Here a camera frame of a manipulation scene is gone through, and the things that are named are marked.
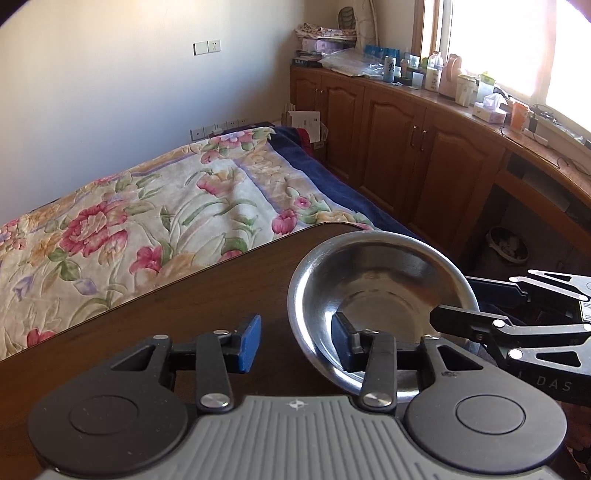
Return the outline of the shallow small steel bowl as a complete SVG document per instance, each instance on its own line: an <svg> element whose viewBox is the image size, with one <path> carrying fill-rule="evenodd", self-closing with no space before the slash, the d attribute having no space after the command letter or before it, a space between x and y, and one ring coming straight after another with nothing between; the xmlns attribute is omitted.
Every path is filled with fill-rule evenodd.
<svg viewBox="0 0 591 480"><path fill-rule="evenodd" d="M332 318L342 312L358 330L387 331L417 344L435 334L430 313L440 305L476 311L467 278L442 253L403 234L358 231L308 252L287 290L287 316L308 361L346 392L360 392L363 373L347 372L332 343Z"/></svg>

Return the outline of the wooden cabinet row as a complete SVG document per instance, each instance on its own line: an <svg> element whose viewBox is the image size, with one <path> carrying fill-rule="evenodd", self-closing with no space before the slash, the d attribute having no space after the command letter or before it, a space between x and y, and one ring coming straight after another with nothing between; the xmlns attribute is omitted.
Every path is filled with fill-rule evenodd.
<svg viewBox="0 0 591 480"><path fill-rule="evenodd" d="M293 67L290 101L328 130L318 158L470 275L590 270L590 180L439 95Z"/></svg>

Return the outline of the navy blue bed sheet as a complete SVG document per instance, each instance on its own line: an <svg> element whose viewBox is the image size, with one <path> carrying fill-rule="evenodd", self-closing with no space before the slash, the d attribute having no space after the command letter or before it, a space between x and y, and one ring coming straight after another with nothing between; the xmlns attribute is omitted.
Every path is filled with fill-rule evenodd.
<svg viewBox="0 0 591 480"><path fill-rule="evenodd" d="M310 155L308 134L304 130L277 126L274 133L270 135L270 146L277 154L283 156L291 167L304 174L327 200L344 208L346 213L351 213L353 220L349 220L349 223L366 224L367 228L374 227L420 239L367 197L329 172L318 160L315 160Z"/></svg>

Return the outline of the floral bed blanket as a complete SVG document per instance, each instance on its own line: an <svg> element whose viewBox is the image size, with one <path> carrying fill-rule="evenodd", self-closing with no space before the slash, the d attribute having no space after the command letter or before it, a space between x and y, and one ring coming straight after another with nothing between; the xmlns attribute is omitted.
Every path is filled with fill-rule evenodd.
<svg viewBox="0 0 591 480"><path fill-rule="evenodd" d="M373 215L322 192L259 126L96 180L1 228L1 354L322 223Z"/></svg>

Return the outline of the white paper bag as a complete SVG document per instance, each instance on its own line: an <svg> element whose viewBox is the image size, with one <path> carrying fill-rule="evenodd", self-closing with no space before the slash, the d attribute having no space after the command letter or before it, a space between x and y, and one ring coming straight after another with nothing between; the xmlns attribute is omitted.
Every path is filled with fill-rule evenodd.
<svg viewBox="0 0 591 480"><path fill-rule="evenodd" d="M281 124L306 132L308 142L315 149L324 147L328 140L328 127L322 123L321 113L318 111L287 110L281 115Z"/></svg>

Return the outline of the clutter on cabinet top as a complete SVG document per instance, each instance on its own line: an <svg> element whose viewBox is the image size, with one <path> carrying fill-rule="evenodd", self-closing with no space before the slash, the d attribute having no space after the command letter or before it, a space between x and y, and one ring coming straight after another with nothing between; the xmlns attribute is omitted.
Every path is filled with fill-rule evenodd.
<svg viewBox="0 0 591 480"><path fill-rule="evenodd" d="M327 56L345 71L291 66L294 110L318 111L328 127L325 161L343 174L415 160L499 157L521 141L513 124L490 123L478 90L488 78L511 94L513 121L535 108L590 128L590 22L570 1L452 1L448 56L415 77L391 79L356 49Z"/></svg>

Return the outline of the patterned window curtain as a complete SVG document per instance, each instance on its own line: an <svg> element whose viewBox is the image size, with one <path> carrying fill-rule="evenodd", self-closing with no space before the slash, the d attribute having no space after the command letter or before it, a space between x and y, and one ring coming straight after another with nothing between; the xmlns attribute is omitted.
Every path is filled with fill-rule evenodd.
<svg viewBox="0 0 591 480"><path fill-rule="evenodd" d="M339 1L339 29L356 32L356 48L379 46L377 8L373 0Z"/></svg>

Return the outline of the lower wall socket strip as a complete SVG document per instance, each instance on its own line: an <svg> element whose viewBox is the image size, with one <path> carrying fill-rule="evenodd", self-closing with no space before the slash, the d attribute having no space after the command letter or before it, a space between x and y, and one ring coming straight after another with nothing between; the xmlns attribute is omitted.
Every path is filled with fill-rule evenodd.
<svg viewBox="0 0 591 480"><path fill-rule="evenodd" d="M189 130L190 140L192 142L197 142L205 138L219 135L225 131L235 130L239 127L245 127L248 124L249 120L246 118L238 118L236 120L217 122L212 125L193 128Z"/></svg>

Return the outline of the upper wall switch plate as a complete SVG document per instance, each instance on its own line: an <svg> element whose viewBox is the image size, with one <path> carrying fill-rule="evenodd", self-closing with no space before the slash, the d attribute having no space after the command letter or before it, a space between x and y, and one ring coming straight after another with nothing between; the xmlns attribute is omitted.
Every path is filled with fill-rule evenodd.
<svg viewBox="0 0 591 480"><path fill-rule="evenodd" d="M221 52L221 41L208 40L199 41L193 44L193 54L195 56Z"/></svg>

